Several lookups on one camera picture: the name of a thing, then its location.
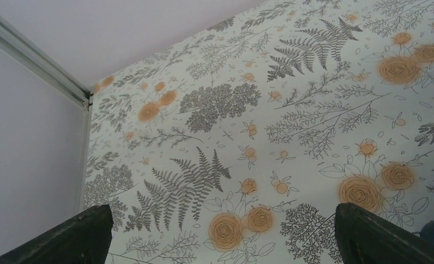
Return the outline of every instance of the floral wallpaper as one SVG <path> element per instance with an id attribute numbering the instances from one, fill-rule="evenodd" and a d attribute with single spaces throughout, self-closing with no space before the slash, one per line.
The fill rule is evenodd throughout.
<path id="1" fill-rule="evenodd" d="M 434 0 L 271 0 L 95 86 L 107 263 L 341 263 L 353 202 L 434 219 Z"/>

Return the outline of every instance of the leaf illustration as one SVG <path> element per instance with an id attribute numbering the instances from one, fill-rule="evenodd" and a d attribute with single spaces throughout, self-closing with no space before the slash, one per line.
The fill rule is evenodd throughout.
<path id="1" fill-rule="evenodd" d="M 419 200 L 417 200 L 413 207 L 411 208 L 411 213 L 418 214 L 424 212 L 426 210 L 427 206 L 429 205 L 429 198 L 423 197 Z"/>
<path id="2" fill-rule="evenodd" d="M 345 175 L 347 177 L 353 177 L 355 175 L 361 175 L 361 170 L 352 164 L 345 164 Z"/>
<path id="3" fill-rule="evenodd" d="M 209 211 L 219 212 L 222 209 L 222 206 L 218 206 L 214 203 L 215 200 L 207 200 L 202 203 L 202 205 Z"/>
<path id="4" fill-rule="evenodd" d="M 367 161 L 364 164 L 364 168 L 362 168 L 362 174 L 373 180 L 377 178 L 376 168 L 374 168 L 374 164 L 371 161 Z"/>
<path id="5" fill-rule="evenodd" d="M 233 253 L 233 250 L 230 250 L 230 251 L 225 252 L 222 256 L 220 256 L 220 257 L 218 258 L 217 261 L 225 261 L 225 260 L 229 260 L 229 259 L 231 259 L 231 255 L 232 255 L 232 253 Z"/>
<path id="6" fill-rule="evenodd" d="M 410 216 L 407 215 L 403 215 L 402 216 L 402 221 L 404 224 L 406 224 L 407 226 L 413 226 L 414 225 L 414 219 Z"/>
<path id="7" fill-rule="evenodd" d="M 343 176 L 345 176 L 345 172 L 338 171 L 335 168 L 335 166 L 329 166 L 329 167 L 323 168 L 319 172 L 322 175 L 324 175 L 325 177 L 334 178 L 334 179 L 342 178 Z"/>
<path id="8" fill-rule="evenodd" d="M 239 217 L 243 218 L 246 215 L 246 201 L 240 201 L 234 210 L 234 213 Z"/>
<path id="9" fill-rule="evenodd" d="M 275 243 L 268 243 L 268 244 L 264 245 L 263 247 L 261 247 L 258 255 L 261 257 L 267 256 L 268 254 L 270 254 L 270 252 L 273 251 L 274 248 L 275 248 Z"/>
<path id="10" fill-rule="evenodd" d="M 206 246 L 210 250 L 215 250 L 215 247 L 213 246 L 212 240 L 209 238 L 204 241 L 204 246 Z"/>
<path id="11" fill-rule="evenodd" d="M 233 209 L 233 204 L 230 201 L 223 200 L 222 213 L 232 213 Z"/>

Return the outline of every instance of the wall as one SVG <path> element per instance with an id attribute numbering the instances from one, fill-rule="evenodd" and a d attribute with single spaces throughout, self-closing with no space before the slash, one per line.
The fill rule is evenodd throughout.
<path id="1" fill-rule="evenodd" d="M 0 255 L 77 213 L 85 118 L 0 49 Z"/>
<path id="2" fill-rule="evenodd" d="M 263 0 L 0 0 L 0 15 L 87 87 Z"/>

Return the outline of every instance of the white ceiling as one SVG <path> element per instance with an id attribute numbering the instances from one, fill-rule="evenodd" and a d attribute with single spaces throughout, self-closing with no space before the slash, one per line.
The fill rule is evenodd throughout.
<path id="1" fill-rule="evenodd" d="M 95 82 L 264 0 L 0 0 L 0 16 Z"/>

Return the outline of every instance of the rose illustration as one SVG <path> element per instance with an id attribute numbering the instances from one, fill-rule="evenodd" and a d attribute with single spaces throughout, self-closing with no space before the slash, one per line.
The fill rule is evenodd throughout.
<path id="1" fill-rule="evenodd" d="M 242 231 L 243 225 L 238 216 L 232 213 L 221 213 L 210 223 L 208 235 L 216 249 L 228 251 L 241 242 Z"/>
<path id="2" fill-rule="evenodd" d="M 158 115 L 159 111 L 160 109 L 158 103 L 156 102 L 147 103 L 139 111 L 138 114 L 139 120 L 142 122 L 149 122 Z"/>
<path id="3" fill-rule="evenodd" d="M 176 100 L 178 93 L 176 91 L 166 92 L 162 97 L 160 97 L 160 105 L 167 106 Z"/>
<path id="4" fill-rule="evenodd" d="M 395 57 L 382 62 L 380 75 L 394 84 L 406 84 L 419 76 L 419 68 L 410 59 Z"/>
<path id="5" fill-rule="evenodd" d="M 364 176 L 355 175 L 344 180 L 338 194 L 340 202 L 352 202 L 373 213 L 382 208 L 380 188 L 373 180 Z"/>
<path id="6" fill-rule="evenodd" d="M 257 184 L 253 179 L 245 179 L 241 184 L 241 191 L 243 194 L 250 194 L 256 190 Z"/>
<path id="7" fill-rule="evenodd" d="M 419 62 L 434 62 L 434 45 L 423 45 L 414 51 L 413 58 Z"/>
<path id="8" fill-rule="evenodd" d="M 414 183 L 414 175 L 406 166 L 390 164 L 382 169 L 382 179 L 390 189 L 404 190 Z"/>
<path id="9" fill-rule="evenodd" d="M 253 208 L 243 217 L 244 227 L 253 232 L 265 232 L 273 223 L 272 212 L 264 207 Z"/>

